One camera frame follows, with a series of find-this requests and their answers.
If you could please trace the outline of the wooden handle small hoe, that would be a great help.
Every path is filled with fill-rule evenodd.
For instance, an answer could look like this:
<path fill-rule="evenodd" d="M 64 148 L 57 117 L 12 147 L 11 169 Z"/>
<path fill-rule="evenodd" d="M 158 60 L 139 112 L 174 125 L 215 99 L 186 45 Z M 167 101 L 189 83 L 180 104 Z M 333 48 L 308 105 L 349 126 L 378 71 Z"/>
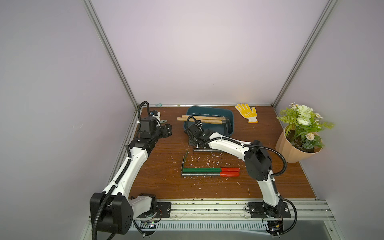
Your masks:
<path fill-rule="evenodd" d="M 202 123 L 202 127 L 204 129 L 210 129 L 214 132 L 219 132 L 222 135 L 231 135 L 233 133 L 234 127 L 229 118 L 226 117 L 206 117 L 206 116 L 191 116 L 193 119 L 209 119 L 209 120 L 224 120 L 225 123 L 222 125 L 214 125 L 214 124 L 205 124 Z"/>

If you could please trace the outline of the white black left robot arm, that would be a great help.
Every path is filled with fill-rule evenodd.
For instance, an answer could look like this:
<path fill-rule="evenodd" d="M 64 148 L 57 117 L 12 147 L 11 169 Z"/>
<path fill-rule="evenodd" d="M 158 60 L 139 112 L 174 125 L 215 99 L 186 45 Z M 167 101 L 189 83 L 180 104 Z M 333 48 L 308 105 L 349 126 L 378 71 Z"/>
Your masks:
<path fill-rule="evenodd" d="M 91 238 L 96 240 L 98 232 L 124 235 L 140 215 L 157 215 L 157 199 L 152 194 L 141 194 L 130 198 L 134 181 L 159 139 L 172 135 L 172 126 L 161 122 L 158 111 L 147 110 L 147 117 L 138 117 L 135 138 L 126 145 L 127 156 L 110 183 L 90 199 L 92 224 Z"/>

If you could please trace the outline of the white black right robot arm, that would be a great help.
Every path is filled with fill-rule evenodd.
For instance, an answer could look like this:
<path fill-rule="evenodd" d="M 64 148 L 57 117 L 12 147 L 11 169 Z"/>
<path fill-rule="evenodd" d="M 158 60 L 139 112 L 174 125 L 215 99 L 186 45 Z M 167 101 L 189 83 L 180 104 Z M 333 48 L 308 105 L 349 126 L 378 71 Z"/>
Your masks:
<path fill-rule="evenodd" d="M 279 193 L 275 178 L 287 170 L 287 161 L 278 151 L 265 147 L 260 141 L 244 142 L 235 140 L 218 132 L 205 130 L 202 121 L 193 116 L 187 118 L 186 133 L 196 148 L 209 148 L 233 155 L 245 162 L 248 175 L 258 182 L 263 201 L 261 213 L 267 218 L 283 218 L 290 213 L 288 200 Z M 274 172 L 269 152 L 276 154 L 283 167 Z"/>

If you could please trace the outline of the teal plastic storage box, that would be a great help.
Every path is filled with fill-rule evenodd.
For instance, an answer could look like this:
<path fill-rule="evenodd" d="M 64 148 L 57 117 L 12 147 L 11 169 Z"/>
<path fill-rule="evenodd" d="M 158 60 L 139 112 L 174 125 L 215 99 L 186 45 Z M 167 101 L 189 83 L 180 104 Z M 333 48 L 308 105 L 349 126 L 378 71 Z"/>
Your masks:
<path fill-rule="evenodd" d="M 226 137 L 231 137 L 235 131 L 235 117 L 231 110 L 212 108 L 212 107 L 198 107 L 193 106 L 187 110 L 187 115 L 201 116 L 201 117 L 224 117 L 224 124 L 216 125 L 209 123 L 202 123 L 204 130 L 209 129 L 218 132 Z"/>

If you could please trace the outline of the grey tool red grip upper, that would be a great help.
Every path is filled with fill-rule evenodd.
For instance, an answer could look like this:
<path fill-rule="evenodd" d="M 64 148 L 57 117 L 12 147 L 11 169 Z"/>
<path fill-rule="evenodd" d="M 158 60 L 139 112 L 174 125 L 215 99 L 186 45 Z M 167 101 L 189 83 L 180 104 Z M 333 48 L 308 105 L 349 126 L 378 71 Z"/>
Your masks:
<path fill-rule="evenodd" d="M 196 148 L 196 146 L 193 144 L 193 141 L 191 139 L 188 140 L 189 146 L 193 146 L 193 151 L 194 152 L 200 152 L 200 153 L 222 153 L 223 151 L 221 150 L 215 150 L 215 149 L 210 149 L 210 148 Z"/>

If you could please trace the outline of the grey tool red grip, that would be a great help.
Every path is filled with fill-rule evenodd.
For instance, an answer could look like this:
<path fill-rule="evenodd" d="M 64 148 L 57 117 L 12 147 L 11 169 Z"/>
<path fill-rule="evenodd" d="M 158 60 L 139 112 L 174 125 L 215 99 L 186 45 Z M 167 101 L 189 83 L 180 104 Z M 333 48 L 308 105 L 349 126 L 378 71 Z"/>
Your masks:
<path fill-rule="evenodd" d="M 200 153 L 222 153 L 223 151 L 221 150 L 215 150 L 215 149 L 210 149 L 210 148 L 196 148 L 196 146 L 193 144 L 193 141 L 191 139 L 188 140 L 189 146 L 193 146 L 193 151 L 194 152 L 200 152 Z"/>
<path fill-rule="evenodd" d="M 231 177 L 239 177 L 239 172 L 221 172 L 221 173 L 182 173 L 182 177 L 225 177 L 225 178 L 231 178 Z"/>

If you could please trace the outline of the green tool red grip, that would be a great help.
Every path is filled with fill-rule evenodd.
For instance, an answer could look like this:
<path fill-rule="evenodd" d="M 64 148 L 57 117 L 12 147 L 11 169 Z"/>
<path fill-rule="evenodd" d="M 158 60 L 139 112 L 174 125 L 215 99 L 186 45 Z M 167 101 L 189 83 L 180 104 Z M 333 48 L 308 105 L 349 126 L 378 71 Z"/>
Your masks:
<path fill-rule="evenodd" d="M 187 160 L 189 151 L 186 151 L 182 161 L 182 173 L 239 173 L 240 168 L 185 168 L 184 163 Z"/>

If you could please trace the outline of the grey tool red grip lower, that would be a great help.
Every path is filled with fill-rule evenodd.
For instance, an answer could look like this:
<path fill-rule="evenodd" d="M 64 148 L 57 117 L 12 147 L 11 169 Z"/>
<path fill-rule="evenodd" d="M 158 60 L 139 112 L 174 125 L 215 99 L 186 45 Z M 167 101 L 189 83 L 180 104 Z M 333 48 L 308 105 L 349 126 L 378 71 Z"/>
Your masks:
<path fill-rule="evenodd" d="M 231 177 L 239 177 L 239 172 L 221 172 L 221 173 L 182 173 L 182 177 L 225 177 L 225 178 L 231 178 Z"/>

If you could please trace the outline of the yellow white work glove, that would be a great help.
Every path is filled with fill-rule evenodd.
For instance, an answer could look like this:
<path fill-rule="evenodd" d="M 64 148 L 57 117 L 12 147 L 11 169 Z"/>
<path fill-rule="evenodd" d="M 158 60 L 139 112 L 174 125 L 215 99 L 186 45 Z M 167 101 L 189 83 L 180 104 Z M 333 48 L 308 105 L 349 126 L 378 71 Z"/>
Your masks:
<path fill-rule="evenodd" d="M 235 108 L 243 118 L 248 120 L 248 123 L 257 124 L 259 122 L 257 119 L 258 114 L 255 107 L 250 107 L 248 104 L 237 104 Z"/>

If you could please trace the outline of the tan ribbed flower pot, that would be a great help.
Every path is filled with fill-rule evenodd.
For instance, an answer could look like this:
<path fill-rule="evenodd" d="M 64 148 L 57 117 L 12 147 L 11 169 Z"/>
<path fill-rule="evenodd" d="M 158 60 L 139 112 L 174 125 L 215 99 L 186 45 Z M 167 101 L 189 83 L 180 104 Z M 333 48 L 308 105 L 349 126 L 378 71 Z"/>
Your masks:
<path fill-rule="evenodd" d="M 286 138 L 285 131 L 282 131 L 276 143 L 276 151 L 283 155 L 287 163 L 297 163 L 308 159 L 309 157 L 319 153 L 321 150 L 322 149 L 320 148 L 315 148 L 313 153 L 308 153 L 295 148 Z"/>

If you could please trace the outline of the green artificial flower plant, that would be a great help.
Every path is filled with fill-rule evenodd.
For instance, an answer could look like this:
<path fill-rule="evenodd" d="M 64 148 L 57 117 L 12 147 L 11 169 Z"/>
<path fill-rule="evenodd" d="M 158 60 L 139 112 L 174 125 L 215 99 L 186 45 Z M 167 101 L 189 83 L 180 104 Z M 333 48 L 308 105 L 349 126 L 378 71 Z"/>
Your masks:
<path fill-rule="evenodd" d="M 306 105 L 291 103 L 280 111 L 277 119 L 286 124 L 284 136 L 296 149 L 315 153 L 324 147 L 319 132 L 332 129 L 335 124 L 325 122 L 324 118 Z"/>

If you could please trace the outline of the aluminium front rail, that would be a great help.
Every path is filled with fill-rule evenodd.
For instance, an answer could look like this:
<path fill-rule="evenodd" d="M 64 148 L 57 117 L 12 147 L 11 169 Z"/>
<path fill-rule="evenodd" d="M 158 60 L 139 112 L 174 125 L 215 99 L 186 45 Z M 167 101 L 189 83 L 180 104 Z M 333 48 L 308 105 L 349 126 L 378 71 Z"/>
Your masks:
<path fill-rule="evenodd" d="M 344 240 L 325 200 L 292 199 L 278 218 L 262 216 L 259 199 L 162 199 L 156 217 L 140 216 L 115 240 Z"/>

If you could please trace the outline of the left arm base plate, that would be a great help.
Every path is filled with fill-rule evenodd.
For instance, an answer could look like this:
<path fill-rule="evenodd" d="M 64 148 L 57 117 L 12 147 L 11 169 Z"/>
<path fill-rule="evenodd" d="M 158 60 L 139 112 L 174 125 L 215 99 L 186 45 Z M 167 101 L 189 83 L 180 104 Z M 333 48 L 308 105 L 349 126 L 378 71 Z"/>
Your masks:
<path fill-rule="evenodd" d="M 142 212 L 140 215 L 137 215 L 137 212 L 135 212 L 135 219 L 141 218 L 141 219 L 150 219 L 150 218 L 170 218 L 171 215 L 171 209 L 172 209 L 172 203 L 171 202 L 157 202 L 156 206 L 153 204 L 150 206 L 150 209 L 146 212 Z"/>

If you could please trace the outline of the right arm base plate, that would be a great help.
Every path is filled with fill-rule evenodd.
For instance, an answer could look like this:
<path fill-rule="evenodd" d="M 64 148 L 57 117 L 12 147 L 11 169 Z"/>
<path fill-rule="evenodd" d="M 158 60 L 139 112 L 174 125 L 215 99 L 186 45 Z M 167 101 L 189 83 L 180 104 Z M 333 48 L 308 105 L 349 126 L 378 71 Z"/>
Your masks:
<path fill-rule="evenodd" d="M 251 215 L 251 218 L 291 218 L 292 215 L 287 203 L 280 201 L 275 207 L 264 202 L 249 202 L 245 211 Z"/>

